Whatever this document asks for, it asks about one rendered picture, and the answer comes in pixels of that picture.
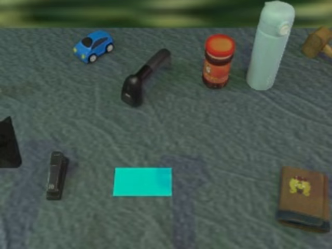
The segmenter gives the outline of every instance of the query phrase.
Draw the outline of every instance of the car wheel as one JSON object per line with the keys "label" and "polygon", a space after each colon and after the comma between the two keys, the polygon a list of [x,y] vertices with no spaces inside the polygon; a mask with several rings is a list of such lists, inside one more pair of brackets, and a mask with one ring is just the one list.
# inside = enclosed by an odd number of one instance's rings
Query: car wheel
{"label": "car wheel", "polygon": [[112,52],[114,49],[114,45],[111,43],[111,44],[108,44],[107,47],[106,47],[106,52],[107,53],[110,53]]}
{"label": "car wheel", "polygon": [[95,54],[90,55],[90,57],[89,57],[89,62],[90,62],[90,63],[93,63],[93,62],[95,62],[96,60],[97,60],[97,56],[96,56]]}

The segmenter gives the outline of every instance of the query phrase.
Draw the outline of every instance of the black object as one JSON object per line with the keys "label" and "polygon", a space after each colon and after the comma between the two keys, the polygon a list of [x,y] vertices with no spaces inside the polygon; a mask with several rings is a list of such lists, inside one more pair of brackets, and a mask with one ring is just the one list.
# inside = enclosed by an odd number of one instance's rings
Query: black object
{"label": "black object", "polygon": [[0,168],[18,168],[22,163],[11,117],[0,122]]}
{"label": "black object", "polygon": [[69,160],[58,151],[51,155],[51,166],[47,181],[47,200],[61,200]]}
{"label": "black object", "polygon": [[121,99],[125,103],[137,107],[143,103],[143,82],[150,75],[162,66],[165,62],[170,62],[171,52],[163,48],[152,56],[144,66],[134,75],[129,75],[123,83]]}

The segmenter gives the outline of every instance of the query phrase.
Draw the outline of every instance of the car roof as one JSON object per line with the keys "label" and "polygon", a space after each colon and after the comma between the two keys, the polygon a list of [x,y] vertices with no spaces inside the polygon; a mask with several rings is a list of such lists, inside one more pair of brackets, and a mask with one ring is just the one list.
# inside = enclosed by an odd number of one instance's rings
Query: car roof
{"label": "car roof", "polygon": [[110,37],[110,35],[105,31],[98,30],[98,31],[94,31],[91,34],[89,34],[88,37],[90,37],[93,40],[96,40],[98,38]]}

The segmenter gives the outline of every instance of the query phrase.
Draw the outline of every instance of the brown jar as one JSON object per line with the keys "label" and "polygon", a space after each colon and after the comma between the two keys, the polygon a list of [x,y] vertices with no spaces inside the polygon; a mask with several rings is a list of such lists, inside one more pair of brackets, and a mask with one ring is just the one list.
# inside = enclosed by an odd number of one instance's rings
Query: brown jar
{"label": "brown jar", "polygon": [[227,35],[212,35],[206,40],[202,78],[207,87],[226,86],[234,51],[235,42]]}

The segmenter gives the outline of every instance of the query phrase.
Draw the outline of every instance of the gray fabric surface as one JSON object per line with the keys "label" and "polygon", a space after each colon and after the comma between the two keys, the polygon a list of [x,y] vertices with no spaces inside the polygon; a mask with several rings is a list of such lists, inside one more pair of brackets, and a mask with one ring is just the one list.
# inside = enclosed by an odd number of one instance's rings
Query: gray fabric surface
{"label": "gray fabric surface", "polygon": [[[331,177],[332,61],[301,54],[309,30],[292,31],[266,92],[245,82],[254,29],[109,29],[114,52],[85,65],[72,47],[91,31],[0,30],[0,119],[23,159],[0,170],[0,249],[331,248],[330,234],[275,221],[281,166]],[[215,33],[237,42],[222,90],[201,81]],[[126,106],[123,80],[162,47],[172,68]],[[53,150],[71,160],[58,202],[45,199]],[[173,198],[111,197],[115,167],[162,166]]]}

